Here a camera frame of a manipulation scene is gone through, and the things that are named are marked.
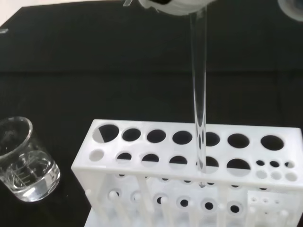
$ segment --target water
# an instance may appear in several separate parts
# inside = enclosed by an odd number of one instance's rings
[[[34,202],[56,188],[60,170],[47,153],[35,150],[19,155],[0,178],[20,200]]]

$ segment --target hole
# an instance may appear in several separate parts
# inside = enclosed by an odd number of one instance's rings
[[[147,140],[151,143],[160,143],[165,138],[166,138],[166,133],[159,129],[153,130],[147,135]]]
[[[92,162],[100,161],[104,156],[104,152],[102,150],[94,150],[90,153],[89,159]]]
[[[213,157],[207,156],[206,157],[206,173],[212,174],[217,171],[219,168],[219,163]]]
[[[227,163],[227,171],[234,176],[245,176],[250,173],[249,164],[242,159],[233,159]]]
[[[294,173],[287,173],[285,177],[289,181],[296,181],[298,179],[297,175]]]
[[[131,142],[131,141],[135,141],[135,140],[139,139],[140,136],[141,136],[140,130],[128,129],[123,133],[122,139],[124,139],[125,141],[128,141],[128,142]]]
[[[240,211],[239,207],[236,205],[231,206],[231,212],[232,213],[238,213]]]
[[[280,166],[280,164],[279,164],[278,162],[276,162],[276,161],[271,161],[271,162],[270,162],[270,165],[271,165],[272,167],[274,167],[274,168],[277,168],[277,167]]]
[[[132,155],[125,152],[125,153],[118,155],[117,162],[118,163],[128,163],[131,159],[132,159]]]
[[[279,172],[273,172],[271,174],[271,177],[274,179],[274,180],[280,180],[282,178],[282,175],[279,173]]]
[[[265,179],[265,178],[267,178],[267,173],[266,172],[264,172],[264,171],[257,171],[257,173],[256,173],[256,175],[257,175],[257,177],[259,178],[259,179]]]
[[[265,165],[265,163],[264,163],[263,161],[261,161],[261,160],[256,161],[256,163],[257,163],[257,165],[259,165],[259,166]]]
[[[157,198],[157,203],[160,204],[160,205],[161,205],[161,198],[162,197]]]
[[[206,145],[208,147],[216,146],[220,142],[220,137],[213,132],[206,133]]]
[[[208,210],[212,210],[214,208],[214,205],[211,202],[207,202],[205,204],[205,208],[208,209]]]
[[[199,140],[199,149],[201,150],[201,147],[202,147],[202,142],[201,142],[201,136],[200,136],[200,135],[199,135],[198,140]]]
[[[188,144],[192,138],[193,136],[188,131],[178,131],[172,137],[172,140],[179,145],[184,145]]]
[[[181,200],[180,205],[182,207],[187,207],[188,206],[188,200]]]
[[[183,156],[174,156],[169,161],[171,168],[184,168],[186,164],[187,160]]]
[[[93,133],[93,139],[98,143],[107,143],[114,140],[119,134],[119,128],[113,124],[99,127]]]
[[[204,130],[202,130],[202,144],[204,144]]]
[[[242,134],[233,134],[228,137],[227,141],[234,148],[245,148],[250,144],[250,140]]]
[[[261,139],[261,144],[268,150],[281,150],[284,147],[283,141],[277,136],[265,136]]]
[[[294,168],[294,163],[289,161],[289,162],[285,162],[285,166],[289,169]]]

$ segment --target glass beaker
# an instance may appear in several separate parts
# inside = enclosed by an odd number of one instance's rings
[[[45,198],[59,183],[59,167],[25,117],[0,121],[0,180],[25,202]]]

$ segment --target test tube rack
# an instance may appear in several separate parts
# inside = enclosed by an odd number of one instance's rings
[[[85,227],[298,225],[300,129],[208,124],[204,138],[197,128],[94,120],[71,167],[92,206]]]

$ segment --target beaker rim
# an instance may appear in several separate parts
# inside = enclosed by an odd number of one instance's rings
[[[10,154],[16,152],[17,150],[23,148],[27,144],[27,142],[29,141],[30,137],[33,134],[33,124],[28,118],[21,117],[21,116],[7,117],[7,118],[4,118],[4,119],[0,120],[0,127],[4,124],[9,123],[9,122],[26,122],[27,125],[28,125],[28,133],[27,133],[27,136],[25,137],[25,139],[22,141],[22,143],[20,143],[20,145],[18,147],[16,147],[12,151],[10,151],[10,152],[8,152],[4,155],[0,155],[0,159],[2,159],[4,157],[7,157]]]

